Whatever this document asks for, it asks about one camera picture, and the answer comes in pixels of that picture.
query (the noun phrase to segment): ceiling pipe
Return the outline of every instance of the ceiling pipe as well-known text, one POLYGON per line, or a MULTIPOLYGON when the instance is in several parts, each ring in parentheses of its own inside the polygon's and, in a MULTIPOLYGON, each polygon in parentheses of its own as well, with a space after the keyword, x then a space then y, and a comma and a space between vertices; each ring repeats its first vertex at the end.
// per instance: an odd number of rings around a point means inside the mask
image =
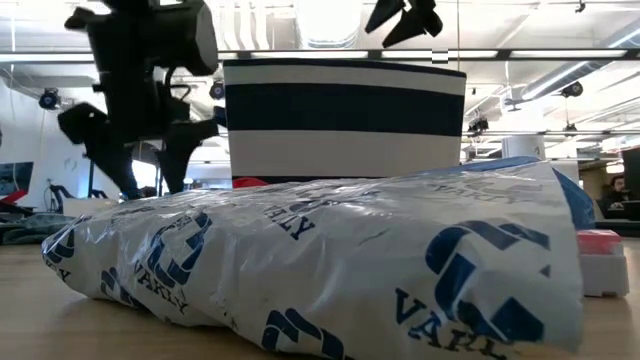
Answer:
MULTIPOLYGON (((609 48, 640 48, 640 19, 617 31, 604 40, 601 46, 609 48)), ((580 78, 602 69, 611 62, 610 60, 604 60, 567 63, 527 85, 522 90, 521 99, 513 100, 518 103, 539 99, 573 84, 580 78)))
MULTIPOLYGON (((526 14, 520 16, 520 18, 510 27, 510 29, 508 29, 501 36, 500 41, 498 41, 498 43, 496 43, 495 48, 496 49, 502 48, 507 43, 509 43, 509 41, 511 41, 511 39, 513 39, 520 31, 522 31, 522 29, 524 29, 524 27, 527 25, 527 23, 531 19, 531 15, 533 14, 533 11, 539 10, 540 8, 544 8, 544 6, 547 5, 547 2, 548 2, 548 0, 539 0, 539 1, 535 2, 535 3, 533 3, 533 4, 529 4, 527 6, 529 12, 527 12, 526 14)), ((465 117, 467 117, 469 115, 472 115, 476 111, 482 113, 481 108, 493 109, 495 106, 500 104, 500 96, 504 93, 505 89, 508 90, 508 87, 510 86, 510 84, 509 84, 509 65, 508 64, 509 64, 508 62, 505 63, 505 75, 506 75, 506 79, 507 79, 507 84, 506 85, 502 85, 499 89, 495 90, 489 96, 487 96, 484 99, 480 100, 473 107, 471 107, 469 110, 467 110, 467 112, 465 112, 465 114, 464 114, 465 117)))
POLYGON ((612 127, 610 130, 576 130, 576 131, 484 131, 484 132, 472 132, 463 131, 462 136, 469 137, 481 137, 481 136, 623 136, 623 135, 640 135, 640 129, 630 130, 615 130, 615 128, 622 125, 612 127))
MULTIPOLYGON (((496 159, 488 159, 488 158, 473 158, 465 163, 473 163, 473 162, 481 162, 481 161, 493 161, 496 159)), ((606 157, 566 157, 566 158, 554 158, 554 157, 550 157, 550 158, 546 158, 546 161, 619 161, 622 160, 620 157, 618 156, 606 156, 606 157)))

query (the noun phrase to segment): cable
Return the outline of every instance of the cable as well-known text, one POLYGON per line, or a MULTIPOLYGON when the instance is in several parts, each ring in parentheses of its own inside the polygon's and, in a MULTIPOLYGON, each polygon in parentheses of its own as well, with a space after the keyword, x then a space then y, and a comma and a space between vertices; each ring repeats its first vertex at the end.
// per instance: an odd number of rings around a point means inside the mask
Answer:
POLYGON ((13 163, 13 185, 16 187, 16 191, 20 191, 18 181, 16 180, 16 163, 13 163))
POLYGON ((47 212, 53 212, 53 207, 50 206, 50 202, 47 201, 47 190, 51 191, 51 189, 47 186, 44 191, 42 192, 42 200, 44 200, 44 209, 47 210, 47 212))
POLYGON ((5 74, 7 74, 7 76, 9 76, 9 80, 11 81, 9 84, 9 88, 12 89, 13 85, 18 85, 20 88, 24 89, 25 91, 28 91, 30 93, 32 93, 33 95, 37 96, 38 98, 42 95, 42 94, 38 94, 37 92, 31 90, 31 88, 28 88, 22 84, 20 84, 16 78, 13 76, 13 74, 11 74, 7 69, 0 69, 2 71, 4 71, 5 74))
POLYGON ((456 0, 456 21, 458 22, 458 71, 460 71, 460 0, 456 0))
POLYGON ((164 86, 171 88, 171 78, 173 77, 173 73, 176 72, 176 67, 170 67, 169 70, 167 70, 167 73, 164 76, 164 86))
POLYGON ((189 94, 191 94, 191 86, 187 85, 187 84, 176 84, 176 85, 171 85, 172 89, 187 89, 187 92, 182 95, 182 97, 180 98, 180 101, 184 100, 187 96, 189 96, 189 94))
POLYGON ((567 126, 569 126, 569 105, 567 101, 567 98, 564 98, 564 119, 567 122, 567 126))
POLYGON ((13 105, 13 82, 14 82, 13 74, 8 72, 7 69, 2 69, 2 70, 5 73, 7 73, 7 75, 9 75, 9 102, 11 103, 11 119, 13 120, 13 123, 16 124, 18 120, 16 119, 16 109, 13 105))
POLYGON ((38 161, 42 160, 42 152, 44 150, 44 122, 46 111, 42 109, 42 121, 40 121, 40 143, 38 144, 38 161))

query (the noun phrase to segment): ceiling light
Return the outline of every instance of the ceiling light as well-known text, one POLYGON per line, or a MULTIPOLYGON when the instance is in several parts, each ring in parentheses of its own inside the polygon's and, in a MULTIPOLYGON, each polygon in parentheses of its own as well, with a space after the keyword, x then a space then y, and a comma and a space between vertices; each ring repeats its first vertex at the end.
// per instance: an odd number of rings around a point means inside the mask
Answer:
POLYGON ((220 60, 235 60, 238 58, 238 54, 236 52, 219 52, 218 59, 220 60))
POLYGON ((223 8, 220 7, 220 11, 223 16, 220 18, 220 23, 222 25, 222 29, 220 31, 224 34, 224 42, 227 45, 227 48, 230 50, 239 50, 240 45, 238 45, 238 40, 236 39, 236 25, 235 25, 235 8, 233 5, 226 5, 223 8))
POLYGON ((640 35, 640 29, 636 29, 634 32, 627 34, 626 36, 624 36, 622 39, 614 42, 613 44, 609 45, 610 48, 614 48, 614 47, 618 47, 620 45, 622 45, 623 43, 629 41, 631 38, 634 38, 636 36, 640 35))
POLYGON ((251 57, 255 59, 364 59, 368 56, 366 51, 265 51, 252 52, 251 57))
POLYGON ((525 100, 525 101, 533 100, 536 96, 538 96, 538 94, 543 92, 549 86, 555 84, 560 79, 562 79, 565 76, 571 74, 572 72, 580 69, 581 67, 583 67, 586 64, 587 64, 587 61, 581 61, 581 62, 577 63, 576 65, 568 68, 567 70, 565 70, 565 71, 561 72, 560 74, 554 76, 553 78, 549 79, 548 81, 545 81, 544 84, 541 84, 537 88, 522 94, 522 100, 525 100))
POLYGON ((254 2, 256 8, 256 41, 258 42, 258 48, 260 50, 269 50, 269 39, 267 38, 267 12, 265 9, 264 1, 254 2))
POLYGON ((295 9, 303 48, 335 49, 355 45, 362 0, 298 0, 295 9))
POLYGON ((512 58, 592 58, 622 56, 626 50, 514 50, 512 58))
POLYGON ((29 63, 93 63, 93 54, 91 53, 49 53, 49 54, 30 54, 30 53, 4 53, 0 54, 0 64, 29 64, 29 63))
POLYGON ((255 50, 251 32, 251 4, 243 1, 240 4, 240 40, 246 50, 255 50))
POLYGON ((621 174, 624 173, 623 164, 607 165, 607 174, 621 174))
POLYGON ((433 57, 444 55, 446 59, 456 58, 492 58, 498 54, 495 50, 451 50, 451 51, 431 51, 431 50, 385 50, 382 57, 386 59, 432 59, 433 57))

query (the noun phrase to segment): striped box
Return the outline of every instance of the striped box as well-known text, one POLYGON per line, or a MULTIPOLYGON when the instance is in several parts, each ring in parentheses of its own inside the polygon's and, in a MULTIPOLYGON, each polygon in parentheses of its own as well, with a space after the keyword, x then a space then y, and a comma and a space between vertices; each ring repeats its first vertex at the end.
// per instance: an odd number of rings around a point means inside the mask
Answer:
POLYGON ((333 59, 224 62, 231 171, 266 183, 458 165, 466 75, 333 59))

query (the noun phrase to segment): table surface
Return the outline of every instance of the table surface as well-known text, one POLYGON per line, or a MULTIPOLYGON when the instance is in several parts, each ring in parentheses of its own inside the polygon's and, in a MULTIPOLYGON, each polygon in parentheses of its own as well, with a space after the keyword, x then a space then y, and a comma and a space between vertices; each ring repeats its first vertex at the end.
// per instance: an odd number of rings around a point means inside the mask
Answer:
MULTIPOLYGON (((521 358, 640 359, 640 242, 625 246, 631 294, 585 299, 579 353, 521 346, 521 358)), ((168 325, 120 305, 86 299, 45 267, 34 246, 0 247, 0 332, 2 358, 15 360, 285 358, 228 330, 168 325)))

